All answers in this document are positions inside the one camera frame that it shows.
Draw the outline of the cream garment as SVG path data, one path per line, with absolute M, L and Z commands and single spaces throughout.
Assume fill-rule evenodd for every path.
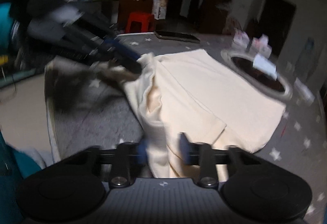
M 98 65 L 117 81 L 147 139 L 149 167 L 157 178 L 196 177 L 183 164 L 180 134 L 215 149 L 234 145 L 250 153 L 270 140 L 286 105 L 261 93 L 205 50 L 139 58 L 140 75 Z

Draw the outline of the dark wooden door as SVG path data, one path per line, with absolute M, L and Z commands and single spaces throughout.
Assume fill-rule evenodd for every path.
M 268 37 L 272 55 L 278 57 L 290 31 L 297 6 L 288 0 L 265 0 L 255 36 Z

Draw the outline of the white paper bag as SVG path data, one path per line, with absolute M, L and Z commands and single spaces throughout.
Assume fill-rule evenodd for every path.
M 155 20 L 164 20 L 166 18 L 168 0 L 153 0 L 152 14 Z

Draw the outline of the pink white tissue box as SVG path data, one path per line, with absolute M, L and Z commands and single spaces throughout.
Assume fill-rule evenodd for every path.
M 262 35 L 260 38 L 253 38 L 251 50 L 268 59 L 272 53 L 272 48 L 268 42 L 269 38 L 266 35 Z

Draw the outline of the black smartphone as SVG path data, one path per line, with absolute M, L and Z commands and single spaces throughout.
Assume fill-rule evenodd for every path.
M 170 32 L 170 31 L 154 31 L 154 34 L 159 39 L 167 39 L 174 41 L 182 41 L 182 42 L 192 42 L 192 43 L 200 43 L 200 39 L 195 37 L 194 35 L 188 33 L 179 33 L 179 32 Z

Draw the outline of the red plastic stool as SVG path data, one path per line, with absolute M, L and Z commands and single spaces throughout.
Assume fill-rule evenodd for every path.
M 126 24 L 126 33 L 131 32 L 131 25 L 133 22 L 141 25 L 141 32 L 152 32 L 155 29 L 154 15 L 147 12 L 134 11 L 129 14 Z

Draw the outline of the white remote control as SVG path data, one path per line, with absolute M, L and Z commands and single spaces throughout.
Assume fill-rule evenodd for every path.
M 304 83 L 301 82 L 299 78 L 296 78 L 294 82 L 294 88 L 298 91 L 298 93 L 306 103 L 312 104 L 314 102 L 315 96 L 313 95 L 311 90 Z

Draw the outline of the small white tissue pack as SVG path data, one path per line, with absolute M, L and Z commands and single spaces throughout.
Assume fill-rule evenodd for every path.
M 233 37 L 234 44 L 247 48 L 247 46 L 249 45 L 249 41 L 250 39 L 244 31 L 235 29 Z

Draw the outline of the white tissue on cooktop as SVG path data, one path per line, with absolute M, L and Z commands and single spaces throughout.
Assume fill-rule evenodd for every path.
M 270 76 L 273 80 L 277 80 L 278 75 L 276 65 L 261 54 L 257 54 L 254 57 L 252 67 Z

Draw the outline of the round induction cooktop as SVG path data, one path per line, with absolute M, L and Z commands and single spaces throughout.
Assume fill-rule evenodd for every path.
M 266 73 L 253 68 L 254 56 L 233 50 L 222 50 L 221 57 L 230 69 L 264 94 L 281 101 L 291 100 L 293 88 L 286 77 L 277 72 L 277 79 L 274 80 Z

